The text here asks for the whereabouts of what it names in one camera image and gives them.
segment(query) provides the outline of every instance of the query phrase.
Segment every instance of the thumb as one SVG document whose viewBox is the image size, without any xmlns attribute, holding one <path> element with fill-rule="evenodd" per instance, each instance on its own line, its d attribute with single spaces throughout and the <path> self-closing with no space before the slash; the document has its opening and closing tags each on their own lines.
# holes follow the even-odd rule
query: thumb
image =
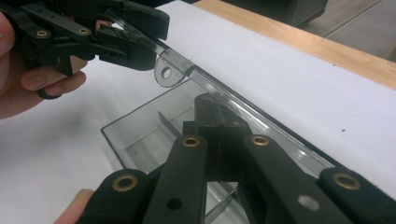
<svg viewBox="0 0 396 224">
<path fill-rule="evenodd" d="M 7 17 L 0 12 L 0 57 L 14 46 L 15 34 Z"/>
<path fill-rule="evenodd" d="M 64 210 L 60 217 L 55 221 L 55 224 L 69 224 L 76 223 L 79 217 L 84 212 L 85 206 L 93 195 L 93 190 L 82 189 L 70 205 Z"/>
</svg>

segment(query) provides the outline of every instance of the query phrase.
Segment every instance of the wooden table edge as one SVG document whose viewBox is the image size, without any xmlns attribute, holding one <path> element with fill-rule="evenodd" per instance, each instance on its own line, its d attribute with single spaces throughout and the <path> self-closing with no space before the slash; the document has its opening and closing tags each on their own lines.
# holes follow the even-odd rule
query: wooden table edge
<svg viewBox="0 0 396 224">
<path fill-rule="evenodd" d="M 396 63 L 274 21 L 219 0 L 194 3 L 228 21 L 396 90 Z"/>
</svg>

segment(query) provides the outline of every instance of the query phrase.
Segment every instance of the round hole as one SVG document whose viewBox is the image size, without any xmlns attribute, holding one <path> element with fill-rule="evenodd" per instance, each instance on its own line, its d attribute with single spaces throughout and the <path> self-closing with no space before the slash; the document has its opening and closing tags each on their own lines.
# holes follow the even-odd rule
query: round hole
<svg viewBox="0 0 396 224">
<path fill-rule="evenodd" d="M 167 206 L 172 210 L 177 210 L 183 206 L 183 202 L 179 198 L 173 198 L 168 201 Z"/>
<path fill-rule="evenodd" d="M 357 190 L 361 188 L 361 183 L 352 175 L 337 173 L 332 176 L 332 180 L 344 189 Z"/>
<path fill-rule="evenodd" d="M 266 147 L 270 144 L 270 140 L 267 138 L 261 137 L 261 136 L 254 136 L 251 141 L 253 142 L 254 145 L 260 146 L 260 147 Z"/>
<path fill-rule="evenodd" d="M 125 178 L 125 179 L 122 179 L 119 181 L 119 186 L 122 188 L 131 186 L 132 184 L 133 184 L 133 181 L 130 178 Z"/>
<path fill-rule="evenodd" d="M 185 147 L 196 147 L 200 144 L 199 140 L 196 138 L 185 138 L 183 139 L 183 146 Z"/>
<path fill-rule="evenodd" d="M 319 202 L 308 195 L 300 195 L 297 201 L 302 207 L 313 212 L 318 211 L 320 208 Z"/>
<path fill-rule="evenodd" d="M 164 79 L 168 79 L 171 75 L 172 75 L 172 69 L 170 69 L 170 68 L 168 68 L 168 67 L 165 67 L 165 68 L 163 69 L 163 71 L 161 72 L 161 76 L 162 76 Z"/>
<path fill-rule="evenodd" d="M 125 192 L 133 189 L 137 185 L 135 175 L 121 175 L 113 182 L 113 189 L 118 192 Z"/>
</svg>

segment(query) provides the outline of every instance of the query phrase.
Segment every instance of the human hand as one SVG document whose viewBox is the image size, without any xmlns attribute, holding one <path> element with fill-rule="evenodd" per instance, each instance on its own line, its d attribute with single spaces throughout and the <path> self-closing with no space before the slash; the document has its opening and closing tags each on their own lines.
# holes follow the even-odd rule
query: human hand
<svg viewBox="0 0 396 224">
<path fill-rule="evenodd" d="M 80 71 L 87 62 L 72 56 L 74 75 L 67 77 L 51 66 L 28 70 L 21 55 L 10 52 L 15 42 L 13 28 L 0 12 L 0 119 L 20 114 L 43 101 L 35 91 L 45 88 L 48 95 L 74 91 L 85 82 Z"/>
<path fill-rule="evenodd" d="M 93 195 L 93 190 L 82 189 L 64 212 L 55 221 L 55 224 L 76 223 L 84 212 L 85 206 Z"/>
</svg>

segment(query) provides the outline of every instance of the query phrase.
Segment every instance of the black object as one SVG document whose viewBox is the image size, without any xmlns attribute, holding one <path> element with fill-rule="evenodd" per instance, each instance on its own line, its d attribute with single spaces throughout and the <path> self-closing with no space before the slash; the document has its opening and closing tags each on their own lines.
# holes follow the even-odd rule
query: black object
<svg viewBox="0 0 396 224">
<path fill-rule="evenodd" d="M 396 202 L 367 180 L 337 167 L 317 183 L 208 93 L 196 97 L 195 121 L 184 122 L 167 162 L 109 176 L 78 223 L 204 223 L 207 181 L 238 182 L 250 223 L 396 223 Z"/>
<path fill-rule="evenodd" d="M 136 70 L 154 68 L 156 53 L 130 33 L 107 25 L 95 31 L 96 21 L 105 20 L 107 8 L 117 10 L 124 19 L 155 38 L 166 39 L 169 16 L 164 12 L 123 0 L 45 0 L 25 5 L 26 1 L 0 3 L 16 32 L 13 50 L 28 64 L 51 65 L 66 76 L 73 76 L 70 56 L 105 62 Z M 70 21 L 62 15 L 73 16 Z"/>
<path fill-rule="evenodd" d="M 223 0 L 292 26 L 303 26 L 325 11 L 327 0 Z"/>
</svg>

